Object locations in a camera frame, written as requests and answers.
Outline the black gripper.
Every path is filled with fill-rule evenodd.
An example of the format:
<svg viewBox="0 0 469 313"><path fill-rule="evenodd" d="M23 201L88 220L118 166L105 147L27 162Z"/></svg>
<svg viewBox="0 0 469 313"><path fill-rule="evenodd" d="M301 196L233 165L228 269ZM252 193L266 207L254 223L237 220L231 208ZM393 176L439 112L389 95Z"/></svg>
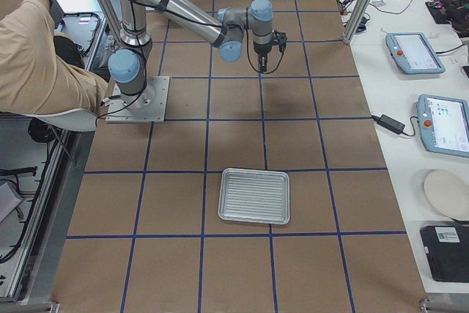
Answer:
<svg viewBox="0 0 469 313"><path fill-rule="evenodd" d="M271 43L259 44L254 42L254 51L257 54L258 63L259 63L259 71L261 73L267 72L267 60L268 54L272 50Z"/></svg>

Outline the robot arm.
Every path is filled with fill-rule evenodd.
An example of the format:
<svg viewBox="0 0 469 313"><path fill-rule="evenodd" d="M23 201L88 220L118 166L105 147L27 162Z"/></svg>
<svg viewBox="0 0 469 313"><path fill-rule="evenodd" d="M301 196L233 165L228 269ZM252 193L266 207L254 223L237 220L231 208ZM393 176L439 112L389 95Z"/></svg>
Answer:
<svg viewBox="0 0 469 313"><path fill-rule="evenodd" d="M118 51L111 55L108 68L122 97L140 96L147 88L147 59L152 39L147 33L146 11L151 8L218 49L227 62L237 61L243 52L243 39L250 37L258 63L253 69L267 72L267 58L273 46L286 48L285 34L273 29L273 8L269 0L254 0L245 9L226 8L213 16L189 0L98 0L117 37Z"/></svg>

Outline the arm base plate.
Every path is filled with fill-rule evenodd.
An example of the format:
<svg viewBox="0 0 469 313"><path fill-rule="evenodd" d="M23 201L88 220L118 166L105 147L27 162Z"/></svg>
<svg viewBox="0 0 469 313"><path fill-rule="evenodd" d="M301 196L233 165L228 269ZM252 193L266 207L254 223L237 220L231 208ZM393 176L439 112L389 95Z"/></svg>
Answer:
<svg viewBox="0 0 469 313"><path fill-rule="evenodd" d="M134 97L122 95L114 84L113 95L119 95L108 107L106 121L110 123L164 122L169 93L169 76L150 76L147 87L134 103Z"/></svg>

